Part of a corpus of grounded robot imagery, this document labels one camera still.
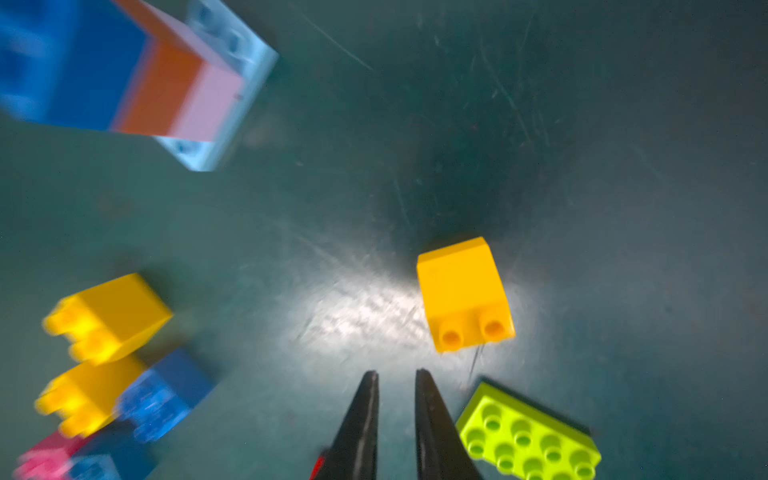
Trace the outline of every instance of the green table surface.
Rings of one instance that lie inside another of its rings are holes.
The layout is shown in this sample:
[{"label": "green table surface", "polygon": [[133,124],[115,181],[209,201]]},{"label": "green table surface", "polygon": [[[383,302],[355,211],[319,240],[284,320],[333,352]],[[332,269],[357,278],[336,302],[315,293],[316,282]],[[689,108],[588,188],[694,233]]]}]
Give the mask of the green table surface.
[{"label": "green table surface", "polygon": [[[415,478],[419,367],[455,418],[485,377],[587,425],[598,478],[768,478],[763,2],[230,5],[281,57],[212,174],[0,119],[0,472],[73,365],[43,316],[138,271],[175,312],[142,358],[218,382],[151,480],[308,478],[367,369]],[[416,257],[478,235],[518,336],[440,356]]]}]

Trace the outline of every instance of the light blue duplo plate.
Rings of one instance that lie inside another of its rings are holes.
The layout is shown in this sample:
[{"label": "light blue duplo plate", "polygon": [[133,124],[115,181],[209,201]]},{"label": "light blue duplo plate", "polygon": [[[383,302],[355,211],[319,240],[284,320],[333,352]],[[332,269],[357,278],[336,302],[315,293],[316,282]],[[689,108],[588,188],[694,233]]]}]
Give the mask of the light blue duplo plate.
[{"label": "light blue duplo plate", "polygon": [[232,107],[215,141],[155,138],[190,170],[212,171],[221,162],[278,54],[220,0],[192,0],[186,23],[243,77],[242,99]]}]

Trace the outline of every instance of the lime green duplo brick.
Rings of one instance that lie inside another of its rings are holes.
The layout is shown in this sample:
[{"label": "lime green duplo brick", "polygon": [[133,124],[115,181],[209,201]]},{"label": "lime green duplo brick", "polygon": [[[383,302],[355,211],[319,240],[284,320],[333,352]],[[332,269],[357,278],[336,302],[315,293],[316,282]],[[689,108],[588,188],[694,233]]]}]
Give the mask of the lime green duplo brick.
[{"label": "lime green duplo brick", "polygon": [[487,383],[456,428],[469,456],[524,480],[592,480],[601,460],[589,436]]}]

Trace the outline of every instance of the orange duplo brick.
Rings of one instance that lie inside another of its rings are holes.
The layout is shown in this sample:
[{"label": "orange duplo brick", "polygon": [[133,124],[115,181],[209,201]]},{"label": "orange duplo brick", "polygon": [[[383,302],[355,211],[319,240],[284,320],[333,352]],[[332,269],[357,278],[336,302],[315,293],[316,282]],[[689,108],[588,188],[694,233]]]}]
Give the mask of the orange duplo brick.
[{"label": "orange duplo brick", "polygon": [[[140,0],[112,1],[144,30],[147,42],[111,130],[212,141],[217,125],[211,127],[210,119],[206,128],[183,127],[194,125],[194,119],[189,118],[190,99],[199,96],[200,83],[210,78],[212,69],[222,78],[237,74],[226,65],[225,69],[212,66],[198,47],[185,41],[168,22],[164,22],[158,10]],[[226,87],[228,94],[232,89],[228,96],[235,98],[240,82],[230,79],[219,84]],[[187,119],[186,123],[181,120],[183,118]]]}]

